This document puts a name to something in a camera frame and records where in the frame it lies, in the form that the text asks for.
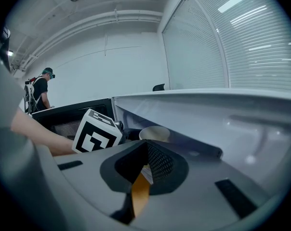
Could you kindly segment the white microwave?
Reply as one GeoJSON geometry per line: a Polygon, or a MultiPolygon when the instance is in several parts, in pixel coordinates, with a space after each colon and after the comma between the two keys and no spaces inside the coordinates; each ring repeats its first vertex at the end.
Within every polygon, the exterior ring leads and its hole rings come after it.
{"type": "Polygon", "coordinates": [[[51,128],[80,120],[88,108],[125,128],[159,125],[173,143],[221,149],[223,161],[269,195],[291,186],[291,92],[250,89],[166,90],[114,96],[33,114],[51,128]]]}

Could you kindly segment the round wooden table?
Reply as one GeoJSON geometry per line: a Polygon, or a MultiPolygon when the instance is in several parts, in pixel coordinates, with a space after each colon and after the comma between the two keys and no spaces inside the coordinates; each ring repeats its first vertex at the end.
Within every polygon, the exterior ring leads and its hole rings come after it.
{"type": "Polygon", "coordinates": [[[142,173],[138,175],[132,185],[132,206],[135,217],[140,215],[144,207],[147,205],[150,186],[151,184],[142,173]]]}

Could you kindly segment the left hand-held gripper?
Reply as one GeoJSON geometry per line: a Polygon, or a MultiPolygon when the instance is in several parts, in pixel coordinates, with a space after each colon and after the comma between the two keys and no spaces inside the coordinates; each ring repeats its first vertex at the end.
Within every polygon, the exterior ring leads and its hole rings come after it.
{"type": "Polygon", "coordinates": [[[77,153],[97,151],[125,142],[123,126],[93,109],[83,116],[73,140],[72,150],[77,153]]]}

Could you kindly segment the person's left forearm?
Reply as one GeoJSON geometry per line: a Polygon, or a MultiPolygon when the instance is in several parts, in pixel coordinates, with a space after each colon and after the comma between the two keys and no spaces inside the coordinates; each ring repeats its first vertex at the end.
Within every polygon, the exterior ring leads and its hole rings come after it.
{"type": "Polygon", "coordinates": [[[76,154],[72,150],[72,140],[49,131],[20,108],[12,120],[11,131],[26,136],[35,145],[46,146],[52,156],[76,154]]]}

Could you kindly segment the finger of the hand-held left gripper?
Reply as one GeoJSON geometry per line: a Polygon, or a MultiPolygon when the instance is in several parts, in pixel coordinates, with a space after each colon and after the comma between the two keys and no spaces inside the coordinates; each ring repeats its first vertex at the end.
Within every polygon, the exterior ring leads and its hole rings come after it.
{"type": "Polygon", "coordinates": [[[169,141],[170,143],[176,144],[184,149],[196,151],[200,154],[206,154],[220,159],[223,156],[221,148],[192,139],[180,133],[171,133],[169,141]]]}

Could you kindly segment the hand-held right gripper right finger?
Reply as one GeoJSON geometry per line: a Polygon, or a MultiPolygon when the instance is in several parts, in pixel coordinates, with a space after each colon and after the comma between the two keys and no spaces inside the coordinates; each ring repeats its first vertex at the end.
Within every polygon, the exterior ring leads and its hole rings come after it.
{"type": "Polygon", "coordinates": [[[213,231],[247,217],[268,200],[252,179],[218,156],[150,141],[153,184],[131,226],[142,231],[213,231]]]}

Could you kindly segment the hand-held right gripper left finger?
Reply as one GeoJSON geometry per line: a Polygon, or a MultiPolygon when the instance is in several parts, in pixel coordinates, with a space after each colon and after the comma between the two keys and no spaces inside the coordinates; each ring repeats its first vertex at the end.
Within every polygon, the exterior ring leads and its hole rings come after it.
{"type": "Polygon", "coordinates": [[[146,225],[145,211],[134,213],[132,183],[115,168],[139,174],[138,153],[146,158],[145,141],[54,158],[54,195],[68,226],[146,225]]]}

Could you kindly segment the white ceiling pipe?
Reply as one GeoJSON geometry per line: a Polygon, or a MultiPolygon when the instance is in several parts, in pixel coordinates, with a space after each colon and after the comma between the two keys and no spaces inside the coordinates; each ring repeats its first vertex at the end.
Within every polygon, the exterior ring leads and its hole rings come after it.
{"type": "Polygon", "coordinates": [[[17,65],[17,69],[26,71],[34,61],[36,61],[40,56],[52,49],[54,46],[88,29],[112,23],[118,24],[122,22],[159,23],[161,18],[161,12],[148,10],[114,10],[112,12],[90,16],[62,28],[52,36],[48,37],[42,43],[39,43],[37,47],[31,48],[29,53],[26,53],[25,56],[22,57],[20,63],[17,65]]]}

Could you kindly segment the cream ceramic mug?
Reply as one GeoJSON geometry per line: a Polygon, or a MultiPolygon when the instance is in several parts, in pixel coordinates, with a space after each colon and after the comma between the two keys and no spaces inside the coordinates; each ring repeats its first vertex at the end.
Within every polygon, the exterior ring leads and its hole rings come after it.
{"type": "Polygon", "coordinates": [[[169,142],[170,135],[171,132],[165,127],[150,126],[140,131],[139,139],[169,142]]]}

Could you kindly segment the white window blinds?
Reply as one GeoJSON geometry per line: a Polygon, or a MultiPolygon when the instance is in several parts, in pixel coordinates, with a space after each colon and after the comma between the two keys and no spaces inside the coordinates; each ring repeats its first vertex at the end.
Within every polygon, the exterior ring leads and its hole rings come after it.
{"type": "Polygon", "coordinates": [[[291,92],[291,21],[276,0],[181,0],[162,36],[172,90],[291,92]]]}

